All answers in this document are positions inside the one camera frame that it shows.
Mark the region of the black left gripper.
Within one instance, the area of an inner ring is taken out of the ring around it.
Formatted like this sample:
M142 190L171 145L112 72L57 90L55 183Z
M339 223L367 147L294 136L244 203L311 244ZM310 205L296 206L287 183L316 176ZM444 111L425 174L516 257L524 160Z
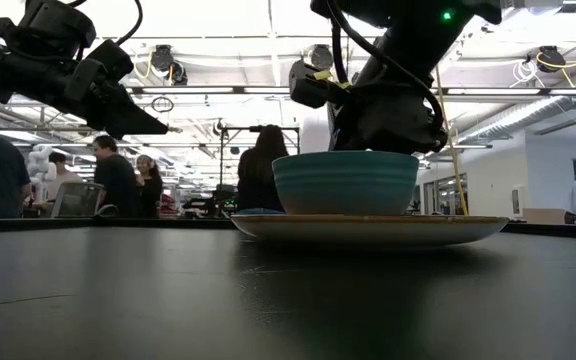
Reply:
M166 133L166 125L137 106L97 60L49 63L8 55L0 63L0 103L14 94L80 117L114 138Z

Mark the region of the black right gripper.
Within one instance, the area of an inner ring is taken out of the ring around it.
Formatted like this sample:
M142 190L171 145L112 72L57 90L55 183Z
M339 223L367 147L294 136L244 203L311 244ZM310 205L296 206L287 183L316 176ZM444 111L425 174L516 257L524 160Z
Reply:
M330 151L437 152L443 148L438 104L411 85L378 81L335 90L328 98Z

